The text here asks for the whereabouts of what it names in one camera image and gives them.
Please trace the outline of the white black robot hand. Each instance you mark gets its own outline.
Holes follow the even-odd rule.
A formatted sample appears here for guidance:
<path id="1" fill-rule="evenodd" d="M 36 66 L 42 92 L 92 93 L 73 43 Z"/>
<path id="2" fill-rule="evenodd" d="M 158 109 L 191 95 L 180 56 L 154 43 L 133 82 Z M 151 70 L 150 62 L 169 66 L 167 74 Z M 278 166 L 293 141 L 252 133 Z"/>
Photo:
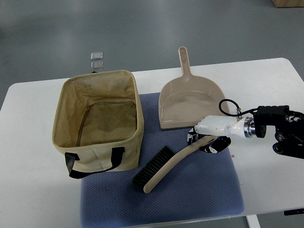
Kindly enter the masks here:
<path id="1" fill-rule="evenodd" d="M 245 118 L 206 116 L 188 132 L 186 155 L 197 150 L 212 154 L 219 153 L 230 145 L 231 136 L 248 137 L 247 125 Z"/>

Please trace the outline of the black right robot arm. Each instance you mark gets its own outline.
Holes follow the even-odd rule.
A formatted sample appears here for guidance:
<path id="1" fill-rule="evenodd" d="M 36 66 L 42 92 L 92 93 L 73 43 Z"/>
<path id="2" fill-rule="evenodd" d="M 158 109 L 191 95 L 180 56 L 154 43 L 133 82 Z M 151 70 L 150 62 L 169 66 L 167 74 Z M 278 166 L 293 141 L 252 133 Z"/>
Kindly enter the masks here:
<path id="1" fill-rule="evenodd" d="M 231 102 L 236 106 L 236 114 L 230 114 L 222 109 L 223 102 Z M 268 126 L 275 127 L 276 143 L 273 151 L 279 155 L 304 158 L 304 114 L 292 111 L 287 105 L 259 106 L 242 112 L 239 105 L 231 99 L 219 102 L 219 110 L 230 117 L 241 120 L 245 114 L 252 114 L 244 120 L 243 133 L 246 137 L 255 135 L 264 138 Z"/>

